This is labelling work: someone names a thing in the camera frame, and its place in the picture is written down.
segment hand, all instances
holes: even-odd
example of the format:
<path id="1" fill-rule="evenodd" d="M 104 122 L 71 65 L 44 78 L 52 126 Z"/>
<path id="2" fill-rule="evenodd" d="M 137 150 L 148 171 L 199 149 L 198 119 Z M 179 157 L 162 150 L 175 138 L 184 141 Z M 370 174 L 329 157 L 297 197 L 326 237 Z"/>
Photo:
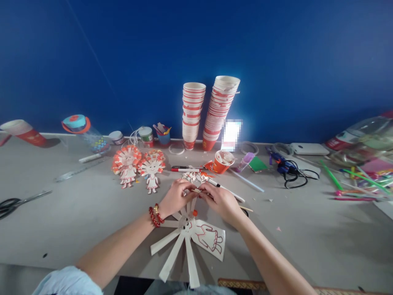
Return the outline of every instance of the hand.
<path id="1" fill-rule="evenodd" d="M 179 211 L 188 202 L 198 196 L 198 193 L 190 192 L 188 195 L 184 195 L 186 189 L 192 190 L 197 188 L 191 182 L 185 179 L 176 179 L 161 203 L 159 204 L 159 212 L 162 219 L 165 219 L 169 215 Z"/>
<path id="2" fill-rule="evenodd" d="M 206 201 L 210 208 L 216 211 L 222 219 L 236 228 L 240 219 L 245 216 L 233 194 L 224 189 L 204 183 L 199 188 L 200 197 Z"/>

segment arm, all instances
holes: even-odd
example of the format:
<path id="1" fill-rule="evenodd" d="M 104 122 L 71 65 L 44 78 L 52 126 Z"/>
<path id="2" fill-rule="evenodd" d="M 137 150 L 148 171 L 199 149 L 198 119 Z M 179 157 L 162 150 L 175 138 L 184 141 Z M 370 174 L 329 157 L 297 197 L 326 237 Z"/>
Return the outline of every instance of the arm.
<path id="1" fill-rule="evenodd" d="M 175 180 L 159 204 L 161 218 L 165 219 L 179 211 L 196 197 L 194 192 L 183 197 L 184 190 L 194 188 L 195 185 L 184 179 Z M 119 229 L 87 252 L 77 262 L 76 267 L 86 272 L 100 288 L 104 288 L 153 229 L 154 225 L 146 208 L 146 213 L 137 220 Z"/>
<path id="2" fill-rule="evenodd" d="M 209 207 L 241 234 L 271 294 L 315 295 L 314 289 L 303 276 L 242 212 L 228 190 L 210 183 L 202 184 L 199 189 L 203 190 L 200 196 Z"/>

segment water bottle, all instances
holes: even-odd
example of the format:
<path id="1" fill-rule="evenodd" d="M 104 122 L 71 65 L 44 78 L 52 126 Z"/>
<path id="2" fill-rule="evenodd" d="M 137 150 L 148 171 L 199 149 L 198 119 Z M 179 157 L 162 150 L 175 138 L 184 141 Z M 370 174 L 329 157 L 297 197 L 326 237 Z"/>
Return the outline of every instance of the water bottle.
<path id="1" fill-rule="evenodd" d="M 391 150 L 393 150 L 393 122 L 379 133 L 364 135 L 358 143 L 330 155 L 330 158 L 341 166 L 352 167 L 363 165 Z"/>
<path id="2" fill-rule="evenodd" d="M 335 152 L 347 148 L 359 141 L 364 135 L 375 134 L 387 127 L 393 119 L 393 111 L 388 111 L 374 118 L 365 119 L 352 125 L 345 131 L 339 133 L 332 139 L 325 142 L 325 146 L 330 152 Z"/>
<path id="3" fill-rule="evenodd" d="M 109 142 L 91 125 L 88 117 L 73 115 L 62 122 L 63 128 L 85 141 L 95 154 L 104 154 L 111 149 Z"/>

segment black scissors handle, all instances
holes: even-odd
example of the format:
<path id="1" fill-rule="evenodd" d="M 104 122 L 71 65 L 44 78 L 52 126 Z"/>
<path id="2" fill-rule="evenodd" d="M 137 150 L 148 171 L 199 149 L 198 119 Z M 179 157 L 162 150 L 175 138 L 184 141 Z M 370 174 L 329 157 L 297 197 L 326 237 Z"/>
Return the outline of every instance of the black scissors handle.
<path id="1" fill-rule="evenodd" d="M 10 215 L 12 212 L 18 208 L 18 204 L 21 202 L 21 199 L 18 198 L 12 198 L 5 200 L 0 203 L 0 220 L 3 218 L 6 218 L 8 215 Z"/>

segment blue wall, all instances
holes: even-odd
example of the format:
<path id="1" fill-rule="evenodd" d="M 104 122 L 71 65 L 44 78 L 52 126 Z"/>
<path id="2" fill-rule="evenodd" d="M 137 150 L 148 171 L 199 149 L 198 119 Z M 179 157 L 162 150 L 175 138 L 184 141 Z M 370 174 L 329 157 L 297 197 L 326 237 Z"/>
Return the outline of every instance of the blue wall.
<path id="1" fill-rule="evenodd" d="M 103 134 L 161 121 L 181 138 L 183 83 L 232 75 L 245 140 L 323 142 L 393 109 L 392 15 L 391 0 L 2 0 L 0 121 L 63 132 L 82 113 Z"/>

